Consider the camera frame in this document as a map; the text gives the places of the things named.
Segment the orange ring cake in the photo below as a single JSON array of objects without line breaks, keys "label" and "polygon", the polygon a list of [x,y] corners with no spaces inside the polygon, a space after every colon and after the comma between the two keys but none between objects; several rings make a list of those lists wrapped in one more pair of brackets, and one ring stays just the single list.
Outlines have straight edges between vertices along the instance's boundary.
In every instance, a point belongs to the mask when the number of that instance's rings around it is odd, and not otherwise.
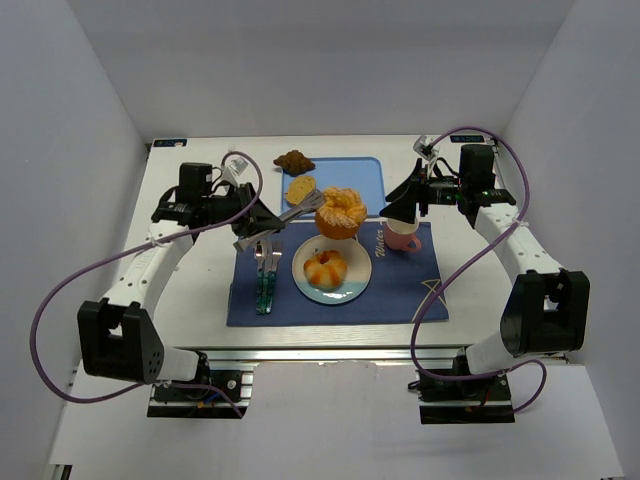
[{"label": "orange ring cake", "polygon": [[315,225],[321,235],[333,240],[352,238],[367,218],[360,194],[351,188],[328,187],[325,203],[315,213]]}]

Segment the white orange striped bun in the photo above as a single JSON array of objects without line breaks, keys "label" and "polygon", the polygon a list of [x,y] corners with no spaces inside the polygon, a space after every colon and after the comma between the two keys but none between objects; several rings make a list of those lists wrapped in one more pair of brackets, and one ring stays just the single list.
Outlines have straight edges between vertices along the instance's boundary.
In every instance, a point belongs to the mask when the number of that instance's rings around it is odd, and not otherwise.
[{"label": "white orange striped bun", "polygon": [[303,271],[307,282],[321,290],[335,290],[344,282],[348,263],[336,250],[314,253],[304,262]]}]

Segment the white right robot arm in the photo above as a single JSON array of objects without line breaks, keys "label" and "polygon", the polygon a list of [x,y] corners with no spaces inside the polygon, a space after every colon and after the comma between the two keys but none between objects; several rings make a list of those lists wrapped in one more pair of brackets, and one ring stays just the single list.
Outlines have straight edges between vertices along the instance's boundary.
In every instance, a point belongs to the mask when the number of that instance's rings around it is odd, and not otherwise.
[{"label": "white right robot arm", "polygon": [[286,327],[407,324],[429,301],[448,316],[432,231],[419,223],[430,205],[454,205],[494,250],[513,283],[500,330],[465,350],[479,376],[515,367],[527,356],[579,349],[584,341],[590,283],[549,257],[519,220],[510,194],[494,185],[494,153],[465,144],[448,175],[432,145],[420,141],[410,177],[387,197],[381,223],[366,223],[354,239],[316,236],[307,223],[282,232],[288,249],[253,276],[236,259],[228,324]]}]

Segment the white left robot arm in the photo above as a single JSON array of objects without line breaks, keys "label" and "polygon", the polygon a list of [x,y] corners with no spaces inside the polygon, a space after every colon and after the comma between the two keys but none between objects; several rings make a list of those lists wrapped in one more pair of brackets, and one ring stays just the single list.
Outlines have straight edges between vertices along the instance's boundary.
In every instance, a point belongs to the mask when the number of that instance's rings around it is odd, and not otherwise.
[{"label": "white left robot arm", "polygon": [[159,299],[201,227],[230,221],[239,238],[283,228],[249,183],[213,192],[213,167],[184,163],[172,193],[165,193],[149,228],[151,248],[137,253],[124,275],[99,301],[86,301],[77,314],[83,365],[97,377],[152,384],[201,383],[203,355],[163,344],[153,324]]}]

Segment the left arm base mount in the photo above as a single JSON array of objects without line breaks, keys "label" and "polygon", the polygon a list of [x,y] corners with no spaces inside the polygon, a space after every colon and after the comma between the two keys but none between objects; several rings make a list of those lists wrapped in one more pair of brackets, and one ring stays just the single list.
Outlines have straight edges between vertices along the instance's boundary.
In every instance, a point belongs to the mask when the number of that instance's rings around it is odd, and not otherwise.
[{"label": "left arm base mount", "polygon": [[153,387],[148,418],[239,419],[234,409],[246,413],[251,398],[253,373],[246,369],[212,370],[210,389]]}]

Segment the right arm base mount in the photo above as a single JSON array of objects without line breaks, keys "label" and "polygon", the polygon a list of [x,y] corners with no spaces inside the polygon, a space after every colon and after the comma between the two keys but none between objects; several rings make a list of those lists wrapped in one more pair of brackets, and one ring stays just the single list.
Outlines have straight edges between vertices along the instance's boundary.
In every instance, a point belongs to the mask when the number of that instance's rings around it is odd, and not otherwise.
[{"label": "right arm base mount", "polygon": [[480,425],[515,422],[505,376],[443,382],[418,373],[407,385],[419,398],[422,425]]}]

